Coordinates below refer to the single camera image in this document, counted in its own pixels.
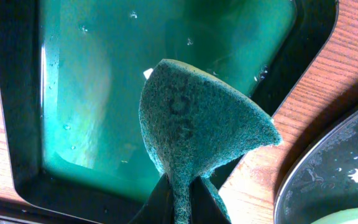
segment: green water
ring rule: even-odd
[[[177,59],[251,95],[295,16],[291,0],[41,1],[45,170],[144,201],[159,178],[140,134],[144,71]]]

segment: round plate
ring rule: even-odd
[[[310,224],[358,208],[358,107],[291,168],[278,191],[274,223]]]

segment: green fabric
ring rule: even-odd
[[[139,119],[146,150],[172,185],[176,224],[188,223],[188,186],[197,176],[227,215],[207,178],[250,150],[282,142],[271,117],[248,97],[175,60],[162,60],[146,81]]]

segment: green liquid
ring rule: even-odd
[[[44,0],[44,168],[143,202],[159,176],[140,134],[144,71],[192,64],[246,95],[295,21],[291,0]]]

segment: wood grain surface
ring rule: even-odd
[[[358,104],[358,0],[342,0],[333,36],[274,116],[284,138],[240,162],[220,190],[233,223],[273,223],[280,183],[300,153]],[[0,198],[23,202],[12,186],[0,104]]]

